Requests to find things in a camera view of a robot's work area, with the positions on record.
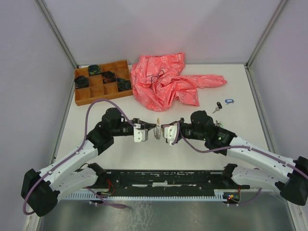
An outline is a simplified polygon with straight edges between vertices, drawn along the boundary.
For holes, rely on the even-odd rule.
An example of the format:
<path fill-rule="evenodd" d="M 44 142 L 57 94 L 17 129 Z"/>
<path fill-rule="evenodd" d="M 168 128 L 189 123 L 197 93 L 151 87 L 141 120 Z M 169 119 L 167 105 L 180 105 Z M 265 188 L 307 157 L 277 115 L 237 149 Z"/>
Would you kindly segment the large keyring with yellow grip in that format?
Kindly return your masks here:
<path fill-rule="evenodd" d="M 160 119 L 158 118 L 157 121 L 156 121 L 156 126 L 155 128 L 153 129 L 153 132 L 154 132 L 154 137 L 157 139 L 157 140 L 160 140 L 161 138 L 161 126 L 160 126 Z"/>

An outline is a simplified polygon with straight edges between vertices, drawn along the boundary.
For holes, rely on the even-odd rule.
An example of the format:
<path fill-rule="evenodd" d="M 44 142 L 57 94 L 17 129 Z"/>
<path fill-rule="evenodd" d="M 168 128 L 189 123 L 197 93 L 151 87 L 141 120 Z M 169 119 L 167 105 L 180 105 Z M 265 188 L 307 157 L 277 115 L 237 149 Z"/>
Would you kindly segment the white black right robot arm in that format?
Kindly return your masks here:
<path fill-rule="evenodd" d="M 228 164 L 221 175 L 221 184 L 226 188 L 248 185 L 278 192 L 287 201 L 304 206 L 308 199 L 308 160 L 302 156 L 292 159 L 258 148 L 235 133 L 214 124 L 206 111 L 191 114 L 190 123 L 179 121 L 162 125 L 162 134 L 167 143 L 174 145 L 184 140 L 204 141 L 207 150 L 197 148 L 198 153 L 214 152 L 236 158 L 253 165 L 246 169 L 237 164 Z"/>

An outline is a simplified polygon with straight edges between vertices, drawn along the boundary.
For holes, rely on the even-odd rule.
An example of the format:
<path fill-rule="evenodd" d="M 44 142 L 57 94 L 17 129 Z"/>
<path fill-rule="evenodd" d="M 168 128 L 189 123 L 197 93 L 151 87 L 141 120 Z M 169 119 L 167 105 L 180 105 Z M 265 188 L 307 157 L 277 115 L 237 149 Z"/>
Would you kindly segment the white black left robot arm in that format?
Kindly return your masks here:
<path fill-rule="evenodd" d="M 67 195 L 94 185 L 106 184 L 106 175 L 98 165 L 78 171 L 86 162 L 102 154 L 118 136 L 133 136 L 135 142 L 146 141 L 155 124 L 138 118 L 129 120 L 118 108 L 109 108 L 91 131 L 85 131 L 81 144 L 60 160 L 35 171 L 25 173 L 21 189 L 23 213 L 39 217 L 51 212 Z"/>

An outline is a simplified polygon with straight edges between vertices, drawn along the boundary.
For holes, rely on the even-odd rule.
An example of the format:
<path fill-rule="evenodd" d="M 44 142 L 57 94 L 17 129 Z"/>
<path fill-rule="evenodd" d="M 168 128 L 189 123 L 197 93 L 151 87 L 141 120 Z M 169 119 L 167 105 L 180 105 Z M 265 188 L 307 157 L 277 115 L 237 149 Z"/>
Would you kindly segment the black tag with silver key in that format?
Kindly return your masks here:
<path fill-rule="evenodd" d="M 220 102 L 217 102 L 217 106 L 216 106 L 216 108 L 215 108 L 213 114 L 216 113 L 216 112 L 218 112 L 218 111 L 220 111 L 221 109 L 222 109 L 222 104 L 221 104 Z"/>

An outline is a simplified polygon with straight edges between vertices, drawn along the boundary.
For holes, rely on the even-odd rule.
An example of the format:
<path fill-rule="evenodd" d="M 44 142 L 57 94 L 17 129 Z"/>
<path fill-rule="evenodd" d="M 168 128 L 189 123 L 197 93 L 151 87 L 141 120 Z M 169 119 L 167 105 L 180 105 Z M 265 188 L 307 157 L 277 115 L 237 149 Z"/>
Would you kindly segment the dark rolled cloth right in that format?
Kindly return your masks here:
<path fill-rule="evenodd" d="M 116 82 L 117 82 L 117 88 L 119 92 L 131 90 L 130 80 L 124 79 L 124 78 L 117 78 Z"/>

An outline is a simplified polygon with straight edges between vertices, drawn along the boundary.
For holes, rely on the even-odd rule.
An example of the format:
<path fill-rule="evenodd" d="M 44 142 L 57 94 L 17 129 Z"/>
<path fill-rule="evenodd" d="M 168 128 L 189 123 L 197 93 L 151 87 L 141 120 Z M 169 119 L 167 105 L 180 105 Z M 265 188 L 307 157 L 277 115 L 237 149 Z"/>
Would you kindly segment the pink patterned jacket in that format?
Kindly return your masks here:
<path fill-rule="evenodd" d="M 185 66 L 183 52 L 162 56 L 141 55 L 130 72 L 135 100 L 156 112 L 169 109 L 176 100 L 199 106 L 198 89 L 227 84 L 221 75 L 182 75 Z"/>

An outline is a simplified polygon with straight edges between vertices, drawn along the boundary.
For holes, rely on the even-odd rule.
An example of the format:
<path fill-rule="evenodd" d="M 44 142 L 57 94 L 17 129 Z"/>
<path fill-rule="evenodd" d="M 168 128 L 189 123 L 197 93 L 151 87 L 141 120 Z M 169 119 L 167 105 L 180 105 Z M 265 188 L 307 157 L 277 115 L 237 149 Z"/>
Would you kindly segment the blue tag with key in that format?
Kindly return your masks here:
<path fill-rule="evenodd" d="M 226 99 L 225 103 L 226 104 L 232 104 L 232 103 L 234 103 L 234 100 L 233 99 Z"/>

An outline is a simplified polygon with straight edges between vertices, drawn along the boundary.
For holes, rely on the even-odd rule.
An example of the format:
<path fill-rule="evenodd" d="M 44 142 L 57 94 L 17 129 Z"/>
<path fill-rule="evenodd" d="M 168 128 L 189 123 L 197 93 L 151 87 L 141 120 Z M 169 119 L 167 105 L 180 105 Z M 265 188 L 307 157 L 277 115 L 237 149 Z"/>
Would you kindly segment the wooden compartment tray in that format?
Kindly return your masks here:
<path fill-rule="evenodd" d="M 121 60 L 106 64 L 100 64 L 102 72 L 112 71 L 115 77 L 130 80 L 130 71 L 127 60 Z M 126 96 L 131 96 L 132 90 L 118 91 L 117 82 L 103 84 L 102 75 L 89 76 L 88 67 L 78 68 L 75 70 L 74 79 L 78 76 L 86 76 L 89 78 L 89 87 L 76 90 L 75 89 L 75 103 L 78 106 L 90 104 L 93 101 L 101 98 L 116 99 Z"/>

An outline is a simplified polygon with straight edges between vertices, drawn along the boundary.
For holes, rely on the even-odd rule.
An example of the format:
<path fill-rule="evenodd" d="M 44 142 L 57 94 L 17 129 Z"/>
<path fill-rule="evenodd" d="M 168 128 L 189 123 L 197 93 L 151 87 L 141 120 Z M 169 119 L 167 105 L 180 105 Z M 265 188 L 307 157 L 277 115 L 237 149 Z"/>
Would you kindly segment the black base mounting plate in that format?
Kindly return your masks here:
<path fill-rule="evenodd" d="M 209 170 L 105 170 L 92 189 L 106 189 L 112 196 L 213 195 L 214 190 L 238 190 L 240 186 Z"/>

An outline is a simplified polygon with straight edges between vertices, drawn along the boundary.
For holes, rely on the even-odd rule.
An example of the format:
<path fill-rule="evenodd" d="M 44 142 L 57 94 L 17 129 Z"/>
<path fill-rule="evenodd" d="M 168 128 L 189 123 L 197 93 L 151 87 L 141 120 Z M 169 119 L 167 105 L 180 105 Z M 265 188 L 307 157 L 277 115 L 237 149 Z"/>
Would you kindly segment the dark rolled cloth middle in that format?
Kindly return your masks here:
<path fill-rule="evenodd" d="M 112 71 L 104 71 L 101 73 L 103 84 L 108 84 L 112 82 L 116 82 L 116 75 Z"/>

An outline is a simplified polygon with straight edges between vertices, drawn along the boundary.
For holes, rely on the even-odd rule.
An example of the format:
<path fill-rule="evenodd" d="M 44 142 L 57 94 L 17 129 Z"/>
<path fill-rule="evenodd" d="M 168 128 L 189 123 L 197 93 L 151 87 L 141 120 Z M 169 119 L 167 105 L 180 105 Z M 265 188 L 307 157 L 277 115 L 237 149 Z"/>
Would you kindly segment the dark rolled cloth in tray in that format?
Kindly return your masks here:
<path fill-rule="evenodd" d="M 75 89 L 83 89 L 83 88 L 88 88 L 89 87 L 89 78 L 86 76 L 78 76 L 77 78 L 74 79 L 75 83 Z"/>

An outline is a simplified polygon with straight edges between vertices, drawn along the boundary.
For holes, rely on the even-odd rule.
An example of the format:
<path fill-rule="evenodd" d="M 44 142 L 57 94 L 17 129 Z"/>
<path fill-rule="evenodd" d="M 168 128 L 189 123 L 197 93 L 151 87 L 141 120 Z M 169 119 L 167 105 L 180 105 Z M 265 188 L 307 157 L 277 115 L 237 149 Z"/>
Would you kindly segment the dark rolled cloth top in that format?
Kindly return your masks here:
<path fill-rule="evenodd" d="M 88 66 L 88 74 L 89 76 L 100 75 L 102 72 L 101 66 L 97 64 L 89 65 Z"/>

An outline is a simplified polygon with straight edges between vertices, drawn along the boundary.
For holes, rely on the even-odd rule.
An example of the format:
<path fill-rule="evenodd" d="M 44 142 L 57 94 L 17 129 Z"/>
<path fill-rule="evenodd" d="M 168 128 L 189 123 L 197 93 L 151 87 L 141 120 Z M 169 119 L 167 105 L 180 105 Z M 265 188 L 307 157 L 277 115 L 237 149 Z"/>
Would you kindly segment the aluminium frame post right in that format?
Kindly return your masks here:
<path fill-rule="evenodd" d="M 275 28 L 279 18 L 283 14 L 283 12 L 284 12 L 285 8 L 287 7 L 288 3 L 289 3 L 289 0 L 281 0 L 279 2 L 273 16 L 271 17 L 271 19 L 268 22 L 266 28 L 262 32 L 255 48 L 253 49 L 252 54 L 250 55 L 248 61 L 246 62 L 245 66 L 246 66 L 247 69 L 252 68 L 252 65 L 256 61 L 257 56 L 261 52 L 261 49 L 263 48 L 263 46 L 264 46 L 265 42 L 267 41 L 269 35 L 271 34 L 272 30 Z"/>

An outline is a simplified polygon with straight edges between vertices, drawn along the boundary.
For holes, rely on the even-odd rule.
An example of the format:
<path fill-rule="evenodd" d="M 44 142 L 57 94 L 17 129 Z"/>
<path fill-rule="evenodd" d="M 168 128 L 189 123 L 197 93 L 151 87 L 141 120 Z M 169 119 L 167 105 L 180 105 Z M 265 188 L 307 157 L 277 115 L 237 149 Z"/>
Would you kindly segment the aluminium frame post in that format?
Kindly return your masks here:
<path fill-rule="evenodd" d="M 49 27 L 51 28 L 54 36 L 56 37 L 57 41 L 59 42 L 62 50 L 64 51 L 65 55 L 67 56 L 70 64 L 77 69 L 78 68 L 78 64 L 75 60 L 75 58 L 73 57 L 68 45 L 66 44 L 62 33 L 60 32 L 46 2 L 44 0 L 35 0 L 35 3 L 37 4 L 37 6 L 39 7 L 42 15 L 44 16 L 47 24 L 49 25 Z"/>
<path fill-rule="evenodd" d="M 255 48 L 253 49 L 252 54 L 250 55 L 248 61 L 246 62 L 245 66 L 246 66 L 247 69 L 252 68 L 252 65 L 256 61 L 257 56 L 261 52 L 261 49 L 263 48 L 263 46 L 264 46 L 265 42 L 267 41 L 269 35 L 271 34 L 272 30 L 275 28 L 279 18 L 283 14 L 283 12 L 284 12 L 285 8 L 287 7 L 288 3 L 289 3 L 289 0 L 281 0 L 279 2 L 273 16 L 271 17 L 271 19 L 268 22 L 266 28 L 262 32 Z"/>

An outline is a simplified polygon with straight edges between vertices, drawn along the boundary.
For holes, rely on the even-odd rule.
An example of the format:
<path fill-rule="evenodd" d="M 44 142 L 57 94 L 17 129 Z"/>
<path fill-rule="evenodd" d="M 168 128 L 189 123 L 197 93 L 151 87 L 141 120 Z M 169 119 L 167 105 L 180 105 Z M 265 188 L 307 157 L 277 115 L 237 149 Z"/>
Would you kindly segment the aluminium frame post left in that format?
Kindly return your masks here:
<path fill-rule="evenodd" d="M 39 7 L 42 15 L 44 16 L 47 24 L 49 25 L 49 27 L 51 28 L 54 36 L 56 37 L 57 41 L 59 42 L 62 50 L 64 51 L 65 55 L 67 56 L 70 64 L 77 69 L 78 68 L 78 64 L 75 60 L 75 58 L 73 57 L 68 45 L 66 44 L 62 33 L 60 32 L 46 2 L 44 0 L 35 0 L 35 3 L 37 4 L 37 6 Z"/>

